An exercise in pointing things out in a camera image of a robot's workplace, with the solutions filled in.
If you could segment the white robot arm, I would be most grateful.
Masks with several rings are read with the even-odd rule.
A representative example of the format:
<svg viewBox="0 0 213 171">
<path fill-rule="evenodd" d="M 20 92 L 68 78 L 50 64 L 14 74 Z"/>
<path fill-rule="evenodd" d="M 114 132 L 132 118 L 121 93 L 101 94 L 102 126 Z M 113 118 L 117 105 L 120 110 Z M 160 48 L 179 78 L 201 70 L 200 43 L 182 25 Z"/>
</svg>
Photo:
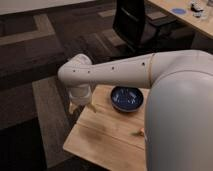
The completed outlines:
<svg viewBox="0 0 213 171">
<path fill-rule="evenodd" d="M 147 171 L 213 171 L 213 54 L 178 50 L 100 64 L 77 54 L 58 78 L 76 105 L 91 101 L 92 85 L 147 88 Z"/>
</svg>

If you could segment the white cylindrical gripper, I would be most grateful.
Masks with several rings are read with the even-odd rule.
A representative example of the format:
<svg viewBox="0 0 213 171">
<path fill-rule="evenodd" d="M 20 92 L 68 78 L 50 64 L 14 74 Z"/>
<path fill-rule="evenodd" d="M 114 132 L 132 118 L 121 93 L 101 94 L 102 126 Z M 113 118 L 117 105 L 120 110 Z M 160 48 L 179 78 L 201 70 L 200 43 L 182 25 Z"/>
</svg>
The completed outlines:
<svg viewBox="0 0 213 171">
<path fill-rule="evenodd" d="M 71 87 L 68 89 L 69 93 L 69 99 L 70 104 L 69 104 L 69 113 L 73 114 L 75 110 L 75 105 L 79 106 L 84 106 L 87 105 L 88 107 L 93 111 L 97 112 L 96 107 L 91 104 L 91 98 L 92 98 L 92 91 L 91 87 L 88 84 L 80 85 L 77 87 Z"/>
</svg>

